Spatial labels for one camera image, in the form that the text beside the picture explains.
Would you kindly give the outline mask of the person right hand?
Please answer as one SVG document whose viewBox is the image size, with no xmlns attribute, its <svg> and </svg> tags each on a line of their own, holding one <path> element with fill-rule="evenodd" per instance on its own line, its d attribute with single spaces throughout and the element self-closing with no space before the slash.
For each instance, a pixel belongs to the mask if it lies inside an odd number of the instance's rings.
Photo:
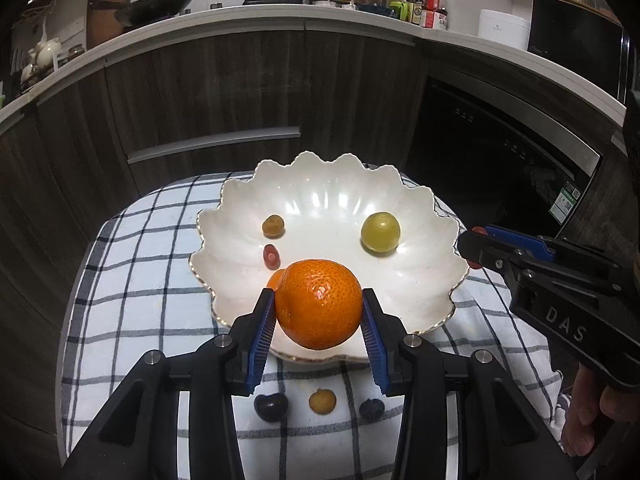
<svg viewBox="0 0 640 480">
<path fill-rule="evenodd" d="M 578 368 L 572 402 L 562 430 L 561 444 L 570 457 L 588 455 L 594 445 L 593 424 L 598 415 L 614 422 L 635 422 L 639 418 L 639 393 L 600 389 L 597 376 L 587 367 Z"/>
</svg>

